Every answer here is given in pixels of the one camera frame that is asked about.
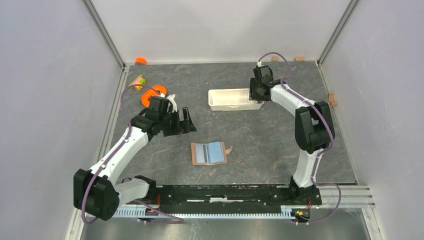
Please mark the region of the white plastic tray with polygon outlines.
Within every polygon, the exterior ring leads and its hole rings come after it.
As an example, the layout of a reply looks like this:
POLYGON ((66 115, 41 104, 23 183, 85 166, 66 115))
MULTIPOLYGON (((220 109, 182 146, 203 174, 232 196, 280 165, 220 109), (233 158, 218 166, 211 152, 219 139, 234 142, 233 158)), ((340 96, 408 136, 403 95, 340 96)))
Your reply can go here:
POLYGON ((259 110, 264 101, 250 100, 249 88, 210 89, 208 105, 212 111, 259 110))

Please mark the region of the brown leather card holder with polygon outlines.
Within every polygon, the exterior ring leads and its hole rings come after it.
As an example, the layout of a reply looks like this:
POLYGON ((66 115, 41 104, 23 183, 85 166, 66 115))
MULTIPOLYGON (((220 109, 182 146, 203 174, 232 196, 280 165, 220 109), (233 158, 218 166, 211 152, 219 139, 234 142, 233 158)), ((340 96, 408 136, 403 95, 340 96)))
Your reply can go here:
POLYGON ((228 162, 227 155, 233 150, 226 148, 225 142, 191 143, 191 157, 194 166, 222 165, 228 162))

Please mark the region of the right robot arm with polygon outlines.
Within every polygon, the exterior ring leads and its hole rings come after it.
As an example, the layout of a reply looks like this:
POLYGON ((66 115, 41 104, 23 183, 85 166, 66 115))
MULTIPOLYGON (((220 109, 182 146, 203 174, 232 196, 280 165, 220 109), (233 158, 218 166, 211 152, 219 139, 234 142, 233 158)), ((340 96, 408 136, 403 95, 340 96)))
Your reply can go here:
POLYGON ((334 145, 335 131, 330 106, 310 100, 294 91, 282 79, 274 79, 268 65, 253 69, 249 99, 272 101, 294 116, 294 136, 300 148, 296 170, 289 183, 289 199, 302 204, 316 189, 317 168, 323 154, 334 145))

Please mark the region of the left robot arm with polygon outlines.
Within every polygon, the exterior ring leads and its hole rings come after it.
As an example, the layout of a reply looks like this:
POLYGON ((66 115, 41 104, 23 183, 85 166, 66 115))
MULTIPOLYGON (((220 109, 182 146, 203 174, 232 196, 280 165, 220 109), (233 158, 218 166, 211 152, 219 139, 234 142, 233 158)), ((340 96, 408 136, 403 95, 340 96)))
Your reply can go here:
POLYGON ((73 176, 73 206, 96 219, 109 220, 118 207, 135 200, 145 204, 157 198, 156 182, 143 176, 117 183, 133 157, 154 136, 164 137, 196 132, 189 109, 178 110, 172 96, 154 96, 147 108, 130 119, 120 140, 90 169, 79 169, 73 176))

